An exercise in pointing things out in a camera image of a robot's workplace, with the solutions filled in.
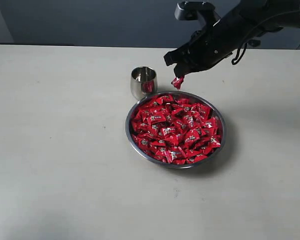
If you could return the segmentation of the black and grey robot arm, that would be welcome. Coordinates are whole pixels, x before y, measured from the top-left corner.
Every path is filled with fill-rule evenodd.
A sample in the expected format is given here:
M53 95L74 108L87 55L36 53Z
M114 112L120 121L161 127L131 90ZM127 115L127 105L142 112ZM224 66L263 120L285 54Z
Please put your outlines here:
M300 29L300 0L242 0L223 17L210 2L183 1L177 4L175 18L203 24L187 43L164 55L165 64L174 64L180 78L209 70L233 52L232 65L237 65L247 46L258 47L266 33Z

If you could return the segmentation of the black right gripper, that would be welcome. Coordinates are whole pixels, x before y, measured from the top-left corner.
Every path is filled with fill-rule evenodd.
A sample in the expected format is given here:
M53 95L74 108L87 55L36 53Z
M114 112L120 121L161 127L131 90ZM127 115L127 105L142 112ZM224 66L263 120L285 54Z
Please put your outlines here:
M176 64L175 77L208 70L238 49L250 30L244 18L222 18L204 34L189 43L164 55L166 66Z

